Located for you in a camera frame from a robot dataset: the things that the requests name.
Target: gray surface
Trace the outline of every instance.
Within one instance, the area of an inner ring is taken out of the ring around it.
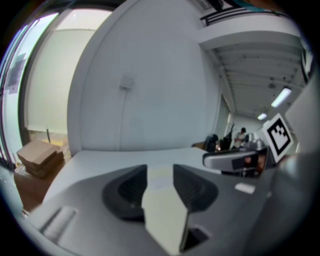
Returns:
[[[263,206],[259,219],[252,229],[244,255],[262,255],[273,250],[299,228],[307,215],[312,221],[305,220],[302,229],[295,233],[292,241],[300,241],[297,238],[303,235],[308,239],[313,236],[310,231],[316,231],[318,223],[315,202],[316,196],[319,196],[319,155],[320,151],[299,154],[280,164],[270,186],[272,196]],[[292,249],[293,244],[288,242],[284,245]],[[302,247],[305,250],[309,249],[309,245],[303,242],[296,248]],[[283,248],[279,251],[274,251],[272,254],[279,255],[285,252]]]
[[[196,147],[142,152],[80,151],[55,177],[43,201],[47,202],[79,181],[132,166],[180,164],[221,174],[220,170],[204,167],[202,161],[205,153]]]
[[[187,167],[190,171],[213,181],[219,197],[206,211],[192,214],[190,225],[203,226],[212,236],[201,246],[185,255],[241,254],[241,248],[268,192],[272,171],[261,179],[225,176]],[[114,178],[132,168],[122,169],[80,181],[35,209],[29,221],[41,229],[61,207],[75,208],[78,213],[60,237],[58,245],[83,256],[165,256],[165,251],[151,238],[142,223],[116,218],[102,201],[102,190]],[[256,191],[246,194],[235,190],[238,183],[258,185]]]
[[[285,114],[300,143],[301,152],[310,153],[320,147],[320,87],[318,82],[319,74],[317,73]]]

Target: fluorescent light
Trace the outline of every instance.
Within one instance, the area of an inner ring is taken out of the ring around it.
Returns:
[[[261,115],[258,116],[259,120],[263,120],[267,117],[267,115],[265,113],[262,113]]]
[[[283,88],[279,96],[272,102],[271,106],[277,108],[284,100],[290,95],[291,90],[289,88]]]

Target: white panel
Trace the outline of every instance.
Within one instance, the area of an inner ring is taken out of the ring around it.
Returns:
[[[148,233],[169,255],[179,255],[188,209],[175,189],[173,165],[148,166],[141,207]]]
[[[67,133],[70,85],[79,58],[94,31],[56,30],[46,40],[29,74],[27,128]]]
[[[86,51],[95,45],[89,70],[76,69],[71,85],[75,94],[70,93],[68,105],[73,122],[68,121],[68,134],[79,130],[82,149],[114,151],[120,140],[122,151],[160,150],[204,140],[217,114],[212,106],[219,97],[219,78],[195,40],[200,17],[185,0],[140,0],[128,6],[111,28],[110,19],[100,26],[78,64],[84,67]],[[124,101],[119,90],[123,76],[134,80]],[[77,108],[70,106],[77,101],[73,96],[81,99]],[[212,108],[210,117],[207,108]],[[69,142],[72,150],[77,142],[71,137]]]
[[[303,153],[319,150],[320,147],[320,89],[318,81],[319,76],[314,75],[285,114],[297,137],[300,151]]]
[[[223,96],[221,96],[219,116],[214,131],[214,133],[218,136],[219,140],[222,140],[225,136],[229,114],[230,111],[227,106],[227,103]]]
[[[297,147],[298,147],[298,139],[296,137],[296,135],[294,133],[291,133],[291,137],[293,140],[293,145],[291,146],[291,148],[288,150],[288,152],[286,153],[286,155],[294,155],[297,151]]]
[[[37,21],[33,23],[33,27],[24,36],[18,49],[14,53],[12,62],[10,63],[10,70],[8,71],[5,81],[5,91],[3,95],[3,128],[4,136],[8,147],[11,160],[15,163],[18,159],[17,151],[22,148],[22,142],[20,137],[19,122],[18,122],[18,99],[20,92],[20,83],[22,75],[24,73],[26,62],[35,47],[38,39],[45,31],[50,22],[57,16],[57,14],[51,14],[44,19],[43,22],[37,24]],[[18,72],[15,71],[15,67],[20,62]]]
[[[107,10],[76,9],[60,23],[56,30],[97,30],[111,13]]]

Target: white label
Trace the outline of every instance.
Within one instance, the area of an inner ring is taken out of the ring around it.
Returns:
[[[253,185],[245,184],[245,183],[239,183],[235,185],[234,187],[236,190],[239,190],[244,193],[253,194],[256,190],[256,187]]]
[[[173,186],[172,177],[157,177],[148,180],[148,189],[160,190]]]

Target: wall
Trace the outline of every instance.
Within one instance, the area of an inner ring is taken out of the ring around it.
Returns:
[[[56,30],[44,43],[28,78],[27,129],[67,134],[72,77],[92,30]]]
[[[186,0],[129,0],[113,12],[72,81],[72,154],[184,148],[206,138],[220,95],[219,77],[195,39],[200,17]],[[132,90],[119,90],[123,76],[133,79]]]
[[[231,148],[235,144],[235,137],[237,133],[239,133],[243,127],[246,129],[246,133],[250,134],[258,131],[264,124],[263,121],[242,115],[232,115],[231,123],[234,123]]]
[[[221,95],[219,116],[218,116],[216,127],[214,130],[214,133],[218,136],[219,140],[222,140],[225,136],[229,114],[230,114],[230,111],[227,106],[227,103],[224,97]]]

